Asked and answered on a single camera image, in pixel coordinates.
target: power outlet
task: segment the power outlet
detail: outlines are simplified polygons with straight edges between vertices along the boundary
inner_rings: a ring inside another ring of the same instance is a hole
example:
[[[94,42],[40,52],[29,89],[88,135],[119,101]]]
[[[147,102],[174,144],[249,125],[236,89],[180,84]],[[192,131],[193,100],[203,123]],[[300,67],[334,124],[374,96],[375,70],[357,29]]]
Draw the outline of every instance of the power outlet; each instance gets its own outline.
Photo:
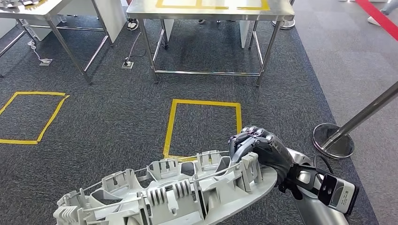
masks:
[[[52,59],[43,59],[40,63],[40,66],[48,67],[52,61]]]
[[[134,65],[134,62],[127,61],[126,63],[123,63],[122,69],[132,69]]]

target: table top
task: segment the table top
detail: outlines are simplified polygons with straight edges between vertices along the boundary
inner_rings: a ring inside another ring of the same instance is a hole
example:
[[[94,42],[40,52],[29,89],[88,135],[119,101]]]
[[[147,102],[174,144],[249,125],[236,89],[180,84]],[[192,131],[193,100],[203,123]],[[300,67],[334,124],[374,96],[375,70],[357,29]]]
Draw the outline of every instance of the table top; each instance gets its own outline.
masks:
[[[42,0],[32,6],[0,8],[0,18],[50,20],[72,0]]]
[[[288,0],[133,0],[129,18],[290,21]]]

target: stanchion base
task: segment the stanchion base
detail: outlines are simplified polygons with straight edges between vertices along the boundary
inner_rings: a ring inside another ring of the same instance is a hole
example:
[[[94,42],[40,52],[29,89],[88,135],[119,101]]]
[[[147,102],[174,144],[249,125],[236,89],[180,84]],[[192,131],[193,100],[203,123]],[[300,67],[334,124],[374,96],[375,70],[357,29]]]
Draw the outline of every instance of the stanchion base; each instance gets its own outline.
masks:
[[[273,26],[275,26],[276,25],[276,21],[272,21],[271,24]],[[282,23],[282,26],[281,26],[280,29],[282,29],[282,30],[290,30],[290,29],[292,29],[294,27],[294,25],[296,25],[296,21],[294,19],[292,21],[285,21],[285,22]]]
[[[354,152],[354,141],[350,135],[344,135],[328,149],[323,149],[321,147],[325,141],[339,129],[340,127],[335,124],[322,123],[315,127],[312,136],[315,147],[322,154],[334,159],[347,158]]]

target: sneaker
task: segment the sneaker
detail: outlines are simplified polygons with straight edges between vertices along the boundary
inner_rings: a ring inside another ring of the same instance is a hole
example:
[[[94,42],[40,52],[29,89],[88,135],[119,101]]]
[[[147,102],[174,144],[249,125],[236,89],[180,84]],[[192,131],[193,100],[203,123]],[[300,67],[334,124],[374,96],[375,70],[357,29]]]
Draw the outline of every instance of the sneaker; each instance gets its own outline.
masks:
[[[127,24],[128,30],[136,30],[138,28],[138,20],[137,19],[129,19],[129,24]]]
[[[367,19],[367,21],[368,21],[369,23],[371,23],[371,24],[380,26],[380,24],[379,24],[375,19],[373,19],[373,17],[371,17],[371,16]]]

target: yellow tape square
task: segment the yellow tape square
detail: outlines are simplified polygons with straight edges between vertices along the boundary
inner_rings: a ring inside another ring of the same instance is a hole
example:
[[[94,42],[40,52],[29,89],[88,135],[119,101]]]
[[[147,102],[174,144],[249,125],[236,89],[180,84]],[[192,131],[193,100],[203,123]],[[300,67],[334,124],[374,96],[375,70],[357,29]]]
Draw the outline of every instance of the yellow tape square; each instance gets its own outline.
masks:
[[[45,91],[17,91],[13,94],[13,96],[7,101],[7,103],[0,109],[0,115],[5,111],[7,106],[11,104],[11,102],[18,96],[18,95],[56,95],[56,96],[64,96],[64,98],[59,102],[57,108],[55,109],[54,113],[44,126],[43,130],[40,132],[37,140],[10,140],[10,139],[0,139],[0,143],[6,143],[6,144],[37,144],[38,142],[41,141],[43,138],[44,132],[47,130],[47,128],[50,126],[51,122],[55,119],[57,116],[63,102],[69,97],[69,95],[66,95],[65,93],[60,93],[60,92],[45,92]]]
[[[163,155],[165,158],[183,158],[185,156],[172,156],[169,155],[171,145],[171,135],[173,133],[174,119],[176,117],[177,104],[192,104],[192,105],[214,105],[214,106],[228,106],[236,108],[237,119],[237,134],[242,130],[242,115],[239,103],[234,102],[214,102],[214,101],[200,101],[200,100],[187,100],[187,99],[173,99],[171,103],[170,118],[168,120],[166,141],[164,143]],[[192,161],[195,158],[184,158],[181,161]]]
[[[238,6],[236,5],[236,0],[230,0],[230,4],[228,2],[225,3],[225,6],[206,6],[203,4],[203,0],[195,0],[196,4],[187,4],[187,5],[169,5],[164,4],[167,0],[158,0],[156,3],[157,8],[185,8],[185,9],[237,9],[237,10],[260,10],[260,11],[269,11],[269,5],[267,0],[258,0],[261,4],[260,7],[249,7],[249,6]]]

